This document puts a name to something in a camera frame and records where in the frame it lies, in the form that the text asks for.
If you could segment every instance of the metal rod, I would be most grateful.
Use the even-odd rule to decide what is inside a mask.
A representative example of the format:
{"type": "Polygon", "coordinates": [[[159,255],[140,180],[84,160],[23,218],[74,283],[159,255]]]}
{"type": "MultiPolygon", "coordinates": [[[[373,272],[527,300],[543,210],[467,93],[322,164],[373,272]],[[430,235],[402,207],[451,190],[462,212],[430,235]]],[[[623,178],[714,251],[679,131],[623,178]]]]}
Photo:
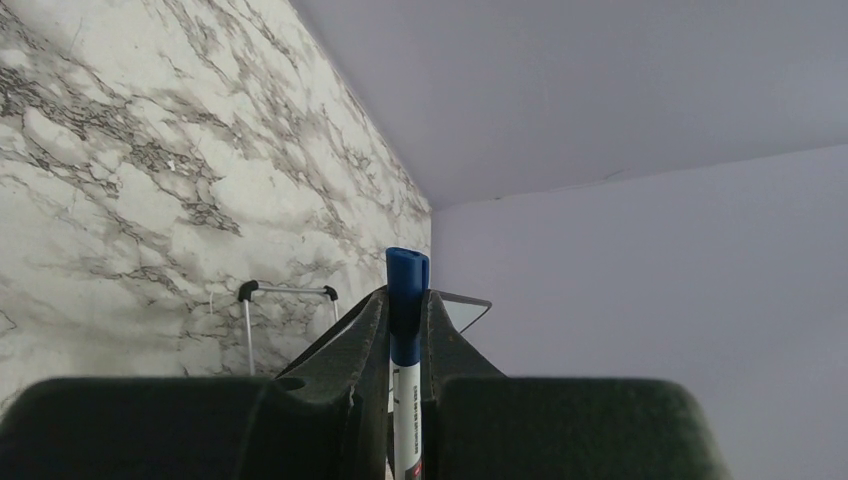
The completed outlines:
{"type": "Polygon", "coordinates": [[[290,288],[277,287],[275,285],[259,284],[259,290],[265,292],[282,292],[282,293],[314,293],[318,295],[326,295],[327,291],[323,288],[290,288]]]}
{"type": "Polygon", "coordinates": [[[242,302],[244,310],[244,324],[247,330],[247,361],[250,364],[250,376],[256,375],[256,367],[253,364],[253,337],[250,335],[250,302],[244,300],[242,302]]]}

